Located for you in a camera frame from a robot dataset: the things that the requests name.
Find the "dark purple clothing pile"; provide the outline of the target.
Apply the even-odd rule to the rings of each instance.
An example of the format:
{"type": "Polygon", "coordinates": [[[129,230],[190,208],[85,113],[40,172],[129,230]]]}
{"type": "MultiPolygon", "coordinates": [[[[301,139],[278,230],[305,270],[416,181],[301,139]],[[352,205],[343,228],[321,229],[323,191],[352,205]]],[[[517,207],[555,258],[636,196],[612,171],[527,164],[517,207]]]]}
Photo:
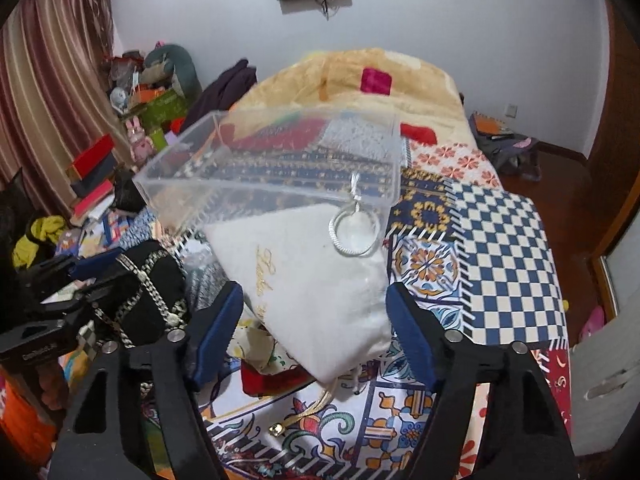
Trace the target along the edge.
{"type": "Polygon", "coordinates": [[[256,67],[250,65],[246,58],[241,58],[202,92],[186,114],[180,132],[184,133],[187,128],[210,112],[230,110],[255,84],[257,84],[256,67]]]}

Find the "purple backpack on floor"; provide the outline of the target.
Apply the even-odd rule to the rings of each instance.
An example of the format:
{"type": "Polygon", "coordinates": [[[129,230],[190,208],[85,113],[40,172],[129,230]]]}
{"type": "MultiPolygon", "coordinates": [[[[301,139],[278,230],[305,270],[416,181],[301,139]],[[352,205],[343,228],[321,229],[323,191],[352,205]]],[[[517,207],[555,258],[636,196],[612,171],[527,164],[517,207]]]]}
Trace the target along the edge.
{"type": "Polygon", "coordinates": [[[532,182],[541,180],[537,139],[519,133],[477,133],[475,141],[499,174],[532,182]]]}

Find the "red box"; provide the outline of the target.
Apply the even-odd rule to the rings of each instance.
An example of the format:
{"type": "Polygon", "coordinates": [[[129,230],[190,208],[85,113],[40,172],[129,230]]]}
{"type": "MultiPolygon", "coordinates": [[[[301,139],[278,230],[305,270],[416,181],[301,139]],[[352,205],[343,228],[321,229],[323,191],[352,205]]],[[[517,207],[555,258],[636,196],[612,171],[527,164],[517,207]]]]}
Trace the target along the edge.
{"type": "Polygon", "coordinates": [[[66,169],[70,180],[80,180],[87,177],[90,172],[99,165],[104,158],[111,154],[115,144],[107,133],[81,152],[66,169]]]}

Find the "red soft pouch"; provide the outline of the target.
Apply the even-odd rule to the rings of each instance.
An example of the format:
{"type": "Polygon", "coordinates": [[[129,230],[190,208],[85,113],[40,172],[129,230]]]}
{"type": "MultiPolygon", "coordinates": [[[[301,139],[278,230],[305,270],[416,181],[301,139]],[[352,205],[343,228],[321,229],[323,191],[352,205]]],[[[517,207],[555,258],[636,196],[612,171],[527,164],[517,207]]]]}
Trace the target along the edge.
{"type": "Polygon", "coordinates": [[[314,378],[301,366],[277,374],[265,375],[242,361],[240,372],[242,389],[247,396],[276,396],[314,381],[314,378]]]}

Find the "beige patchwork plush blanket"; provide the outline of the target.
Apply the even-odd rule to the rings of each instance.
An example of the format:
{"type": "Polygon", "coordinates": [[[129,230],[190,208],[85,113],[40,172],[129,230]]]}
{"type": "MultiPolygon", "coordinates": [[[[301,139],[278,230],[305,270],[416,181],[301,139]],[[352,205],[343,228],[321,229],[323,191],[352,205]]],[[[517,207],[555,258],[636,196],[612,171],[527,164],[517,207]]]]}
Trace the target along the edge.
{"type": "Polygon", "coordinates": [[[433,130],[439,144],[474,143],[452,77],[420,58],[380,48],[308,55],[255,84],[233,107],[376,110],[433,130]]]}

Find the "black chain-trimmed bag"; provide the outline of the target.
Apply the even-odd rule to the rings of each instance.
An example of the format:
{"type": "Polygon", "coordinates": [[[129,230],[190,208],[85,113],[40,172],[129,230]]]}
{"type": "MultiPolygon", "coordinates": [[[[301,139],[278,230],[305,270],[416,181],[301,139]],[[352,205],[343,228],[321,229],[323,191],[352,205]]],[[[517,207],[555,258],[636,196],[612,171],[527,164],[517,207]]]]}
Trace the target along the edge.
{"type": "Polygon", "coordinates": [[[185,328],[192,318],[183,270],[157,240],[145,240],[119,254],[85,291],[92,307],[91,337],[97,344],[155,344],[171,330],[185,328]]]}

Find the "pink bunny doll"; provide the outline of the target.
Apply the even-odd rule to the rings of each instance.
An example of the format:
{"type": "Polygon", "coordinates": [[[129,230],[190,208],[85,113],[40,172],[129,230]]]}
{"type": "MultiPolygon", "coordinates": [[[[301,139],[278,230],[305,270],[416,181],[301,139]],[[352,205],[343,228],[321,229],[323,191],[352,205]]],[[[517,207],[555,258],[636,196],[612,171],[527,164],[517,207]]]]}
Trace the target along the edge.
{"type": "Polygon", "coordinates": [[[152,140],[146,135],[144,128],[137,116],[132,116],[125,122],[131,157],[138,166],[143,166],[146,161],[155,155],[152,140]]]}

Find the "striped brown curtain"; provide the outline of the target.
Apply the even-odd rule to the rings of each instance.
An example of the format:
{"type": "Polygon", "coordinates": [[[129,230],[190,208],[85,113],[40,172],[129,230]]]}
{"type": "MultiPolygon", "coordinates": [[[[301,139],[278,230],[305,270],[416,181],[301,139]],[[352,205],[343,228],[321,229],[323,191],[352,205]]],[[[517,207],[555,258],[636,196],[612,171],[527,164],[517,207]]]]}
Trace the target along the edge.
{"type": "Polygon", "coordinates": [[[66,216],[66,170],[104,134],[120,162],[127,136],[107,92],[111,0],[20,0],[1,27],[1,181],[20,172],[29,197],[66,216]]]}

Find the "floral yellow fabric pouch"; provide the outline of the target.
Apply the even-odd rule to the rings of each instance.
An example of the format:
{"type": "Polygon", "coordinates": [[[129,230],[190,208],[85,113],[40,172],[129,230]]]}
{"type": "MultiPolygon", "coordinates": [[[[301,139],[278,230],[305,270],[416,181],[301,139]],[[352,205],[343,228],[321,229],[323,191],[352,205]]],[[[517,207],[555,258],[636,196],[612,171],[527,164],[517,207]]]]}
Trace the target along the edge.
{"type": "Polygon", "coordinates": [[[236,324],[227,353],[250,364],[263,375],[277,375],[298,367],[298,363],[265,329],[258,318],[243,314],[236,324]]]}

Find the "patterned patchwork bed sheet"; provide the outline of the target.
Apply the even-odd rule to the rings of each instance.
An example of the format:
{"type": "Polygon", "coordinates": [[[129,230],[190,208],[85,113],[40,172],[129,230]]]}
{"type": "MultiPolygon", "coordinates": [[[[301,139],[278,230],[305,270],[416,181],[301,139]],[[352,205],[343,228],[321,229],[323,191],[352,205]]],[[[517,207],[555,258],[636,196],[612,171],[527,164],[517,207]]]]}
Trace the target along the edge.
{"type": "MultiPolygon", "coordinates": [[[[564,342],[552,253],[527,198],[400,168],[399,200],[385,224],[361,205],[342,209],[375,216],[387,288],[403,284],[446,330],[484,346],[521,341],[534,358],[538,344],[564,342]]],[[[247,396],[242,361],[226,351],[219,373],[195,393],[223,479],[407,479],[436,396],[411,373],[390,326],[380,358],[276,396],[247,396]]],[[[454,477],[472,478],[488,394],[477,385],[454,477]]],[[[172,471],[149,379],[140,398],[157,479],[172,471]]]]}

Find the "brown wooden door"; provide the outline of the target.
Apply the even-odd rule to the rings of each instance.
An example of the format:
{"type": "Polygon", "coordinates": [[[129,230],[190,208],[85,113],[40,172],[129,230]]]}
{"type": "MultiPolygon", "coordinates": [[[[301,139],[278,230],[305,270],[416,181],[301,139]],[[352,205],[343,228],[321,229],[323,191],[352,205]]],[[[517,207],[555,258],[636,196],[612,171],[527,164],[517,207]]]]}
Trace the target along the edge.
{"type": "Polygon", "coordinates": [[[589,258],[607,254],[622,236],[638,200],[639,45],[623,13],[606,0],[608,80],[588,157],[592,240],[589,258]]]}

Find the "orange notebook on floor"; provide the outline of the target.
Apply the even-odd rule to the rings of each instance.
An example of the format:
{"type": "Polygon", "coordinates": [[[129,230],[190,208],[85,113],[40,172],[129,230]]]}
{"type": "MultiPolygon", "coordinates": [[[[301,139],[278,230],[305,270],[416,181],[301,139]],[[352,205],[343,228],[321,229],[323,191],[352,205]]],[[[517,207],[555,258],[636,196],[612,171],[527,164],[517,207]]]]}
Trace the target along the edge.
{"type": "Polygon", "coordinates": [[[484,136],[501,136],[502,134],[511,134],[513,132],[501,120],[477,112],[471,114],[470,125],[477,134],[484,134],[484,136]]]}

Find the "white drawstring pouch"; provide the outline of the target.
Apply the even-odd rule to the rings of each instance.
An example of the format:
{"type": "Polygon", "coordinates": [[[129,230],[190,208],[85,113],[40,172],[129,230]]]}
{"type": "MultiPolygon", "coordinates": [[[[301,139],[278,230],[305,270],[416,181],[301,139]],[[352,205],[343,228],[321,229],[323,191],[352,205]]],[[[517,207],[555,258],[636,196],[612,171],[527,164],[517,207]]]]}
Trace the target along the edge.
{"type": "Polygon", "coordinates": [[[375,216],[333,204],[209,224],[208,244],[286,353],[328,384],[390,348],[375,216]]]}

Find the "wall power socket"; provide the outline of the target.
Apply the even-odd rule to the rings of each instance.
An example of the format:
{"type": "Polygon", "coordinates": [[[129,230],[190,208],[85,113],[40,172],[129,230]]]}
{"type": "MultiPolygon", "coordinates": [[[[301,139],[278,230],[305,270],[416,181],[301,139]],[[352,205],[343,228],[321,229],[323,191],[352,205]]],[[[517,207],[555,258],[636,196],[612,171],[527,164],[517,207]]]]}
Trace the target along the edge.
{"type": "Polygon", "coordinates": [[[504,111],[506,117],[515,118],[516,114],[518,114],[518,107],[513,104],[508,104],[506,106],[506,110],[504,111]]]}

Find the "clear plastic storage box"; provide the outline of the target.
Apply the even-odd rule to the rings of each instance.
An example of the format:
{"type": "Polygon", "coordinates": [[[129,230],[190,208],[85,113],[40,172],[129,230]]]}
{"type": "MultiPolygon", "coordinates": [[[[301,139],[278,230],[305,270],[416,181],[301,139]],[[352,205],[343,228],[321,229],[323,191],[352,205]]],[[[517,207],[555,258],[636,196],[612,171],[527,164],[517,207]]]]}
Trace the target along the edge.
{"type": "Polygon", "coordinates": [[[314,204],[361,205],[385,224],[406,150],[399,118],[374,110],[215,110],[134,178],[171,233],[314,204]]]}

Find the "green gift box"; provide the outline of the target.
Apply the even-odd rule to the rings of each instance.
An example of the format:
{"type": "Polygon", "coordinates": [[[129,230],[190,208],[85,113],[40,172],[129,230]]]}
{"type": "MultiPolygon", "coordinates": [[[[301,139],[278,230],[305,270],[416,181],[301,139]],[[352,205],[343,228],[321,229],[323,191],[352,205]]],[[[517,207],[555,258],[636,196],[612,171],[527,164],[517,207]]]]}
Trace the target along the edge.
{"type": "Polygon", "coordinates": [[[165,122],[186,117],[188,111],[188,101],[175,90],[170,89],[143,104],[134,114],[145,129],[153,130],[165,122]]]}

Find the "grey green plush toy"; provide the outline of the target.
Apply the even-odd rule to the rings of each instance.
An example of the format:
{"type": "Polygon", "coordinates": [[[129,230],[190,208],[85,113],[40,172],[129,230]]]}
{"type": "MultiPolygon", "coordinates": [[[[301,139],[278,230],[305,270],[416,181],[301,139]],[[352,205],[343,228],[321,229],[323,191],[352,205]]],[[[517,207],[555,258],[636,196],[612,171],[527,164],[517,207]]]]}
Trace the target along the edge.
{"type": "Polygon", "coordinates": [[[178,44],[163,44],[143,61],[142,84],[170,81],[175,92],[192,102],[202,93],[195,65],[189,52],[178,44]]]}

